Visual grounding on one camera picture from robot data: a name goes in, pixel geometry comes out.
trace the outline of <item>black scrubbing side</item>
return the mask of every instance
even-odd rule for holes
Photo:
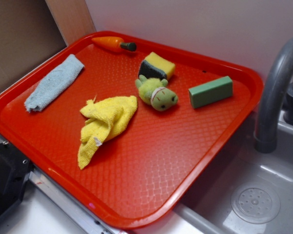
[[[167,75],[163,70],[151,65],[146,60],[143,60],[140,65],[139,75],[144,75],[146,78],[167,79]]]

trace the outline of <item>sink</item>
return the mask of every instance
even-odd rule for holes
[[[204,233],[293,234],[293,126],[274,152],[253,147],[251,113],[175,208]]]

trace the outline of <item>gray faucet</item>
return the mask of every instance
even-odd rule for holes
[[[257,151],[270,153],[277,146],[277,127],[280,111],[286,97],[284,120],[293,125],[293,38],[281,49],[265,83],[255,124]]]

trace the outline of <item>tray rim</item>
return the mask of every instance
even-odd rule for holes
[[[236,77],[232,77],[232,79],[239,80],[238,74],[243,74],[243,76],[247,76],[251,81],[248,86],[251,92],[251,98],[246,106],[240,111],[237,117],[231,122],[228,126],[227,130],[223,132],[223,134],[214,142],[211,146],[211,149],[208,150],[207,154],[203,156],[203,158],[196,164],[193,170],[188,174],[188,176],[182,181],[182,183],[177,187],[177,189],[172,193],[172,195],[168,198],[168,200],[155,212],[146,215],[140,218],[125,218],[119,216],[116,212],[114,212],[107,205],[96,202],[95,209],[90,204],[94,202],[94,195],[90,195],[86,188],[82,186],[77,186],[78,189],[81,189],[83,193],[74,194],[72,191],[76,190],[76,184],[72,183],[68,179],[62,176],[65,172],[60,169],[58,166],[53,165],[53,168],[50,169],[48,166],[48,160],[40,161],[38,167],[41,168],[48,176],[54,179],[57,183],[59,183],[64,189],[66,189],[70,194],[74,194],[74,197],[79,200],[84,206],[86,206],[91,212],[96,214],[99,218],[101,218],[104,222],[108,223],[111,226],[115,226],[121,229],[134,229],[138,227],[142,227],[148,225],[160,217],[164,216],[168,213],[173,206],[179,201],[182,195],[186,192],[186,190],[191,186],[191,184],[195,181],[195,179],[200,175],[200,173],[208,166],[211,160],[215,157],[215,155],[220,151],[222,146],[229,140],[232,134],[235,132],[238,126],[246,119],[246,117],[250,114],[250,112],[254,109],[254,107],[258,104],[261,93],[263,90],[263,81],[260,76],[253,70],[246,68],[244,66],[240,66],[237,64],[233,64],[230,62],[226,62],[223,60],[219,60],[216,58],[211,58],[207,56],[203,56],[200,54],[196,54],[189,51],[184,51],[181,49],[173,48],[170,46],[165,46],[162,44],[154,43],[151,41],[146,41],[143,39],[138,39],[135,37],[131,37],[128,35],[115,33],[111,31],[101,31],[97,33],[92,33],[84,36],[79,39],[72,45],[66,47],[61,52],[53,56],[51,59],[47,60],[45,63],[37,67],[35,70],[24,76],[21,80],[16,82],[14,85],[9,87],[3,93],[0,94],[0,110],[2,110],[10,101],[18,97],[21,93],[23,93],[24,88],[27,89],[31,85],[38,82],[44,73],[44,70],[52,70],[55,66],[57,66],[61,61],[69,54],[76,54],[81,49],[86,46],[92,44],[91,39],[93,37],[101,37],[101,36],[117,36],[122,37],[128,40],[134,40],[139,47],[139,44],[143,44],[142,51],[148,53],[151,51],[169,51],[172,54],[178,54],[178,58],[181,61],[183,57],[194,58],[195,60],[202,60],[204,66],[207,67],[206,70],[212,70],[221,67],[224,71],[235,71],[237,74]],[[7,140],[11,141],[18,149],[20,149],[25,155],[33,155],[33,159],[42,156],[39,151],[35,150],[34,147],[30,145],[26,145],[21,140],[18,140],[17,133],[10,132],[9,127],[5,126],[0,122],[0,134],[2,134]]]

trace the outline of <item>towel tag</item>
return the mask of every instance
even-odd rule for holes
[[[102,142],[101,142],[99,139],[97,139],[96,137],[94,137],[94,140],[95,140],[96,145],[97,145],[98,147],[102,145]]]

